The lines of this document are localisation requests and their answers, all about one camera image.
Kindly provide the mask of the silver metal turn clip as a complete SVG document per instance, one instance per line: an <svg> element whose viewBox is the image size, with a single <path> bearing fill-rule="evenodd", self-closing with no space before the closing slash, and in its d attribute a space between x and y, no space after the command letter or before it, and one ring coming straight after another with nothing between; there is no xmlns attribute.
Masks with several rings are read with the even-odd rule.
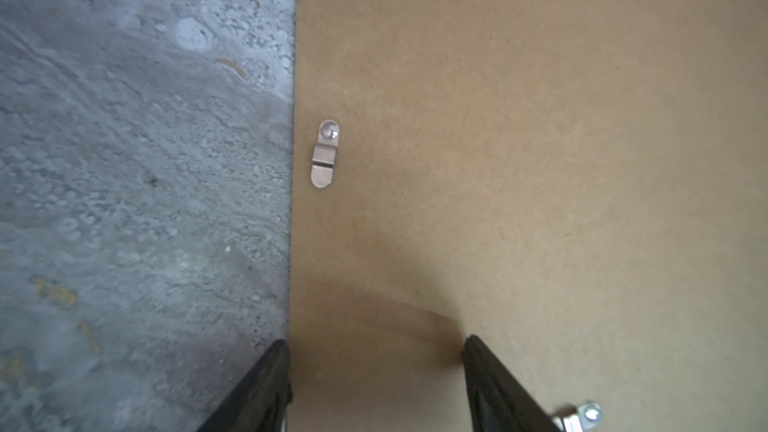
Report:
<svg viewBox="0 0 768 432"><path fill-rule="evenodd" d="M552 416L552 421L562 432L588 432L598 427L603 417L602 407L591 401L561 409Z"/></svg>
<svg viewBox="0 0 768 432"><path fill-rule="evenodd" d="M319 125L310 171L310 181L316 188L323 189L332 183L339 138L340 126L336 121L328 119Z"/></svg>

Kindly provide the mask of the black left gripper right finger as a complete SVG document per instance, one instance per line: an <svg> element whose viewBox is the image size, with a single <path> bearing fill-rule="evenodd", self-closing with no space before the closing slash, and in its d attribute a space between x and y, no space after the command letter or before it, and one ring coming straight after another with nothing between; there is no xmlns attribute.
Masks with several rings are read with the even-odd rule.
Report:
<svg viewBox="0 0 768 432"><path fill-rule="evenodd" d="M559 431L480 337L469 336L461 356L474 432Z"/></svg>

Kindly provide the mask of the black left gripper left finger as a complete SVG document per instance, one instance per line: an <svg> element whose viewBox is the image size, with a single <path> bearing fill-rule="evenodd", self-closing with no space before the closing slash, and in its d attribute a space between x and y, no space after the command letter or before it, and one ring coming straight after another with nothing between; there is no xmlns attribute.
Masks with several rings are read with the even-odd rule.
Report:
<svg viewBox="0 0 768 432"><path fill-rule="evenodd" d="M289 365L288 343L273 342L198 431L285 431L293 399Z"/></svg>

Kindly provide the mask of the brown cardboard backing board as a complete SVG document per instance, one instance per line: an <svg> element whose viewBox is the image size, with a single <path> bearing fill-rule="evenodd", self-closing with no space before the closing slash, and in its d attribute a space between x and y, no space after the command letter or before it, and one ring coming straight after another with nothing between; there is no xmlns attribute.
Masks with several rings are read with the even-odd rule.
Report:
<svg viewBox="0 0 768 432"><path fill-rule="evenodd" d="M298 0L293 431L767 427L767 0ZM340 126L332 183L310 181Z"/></svg>

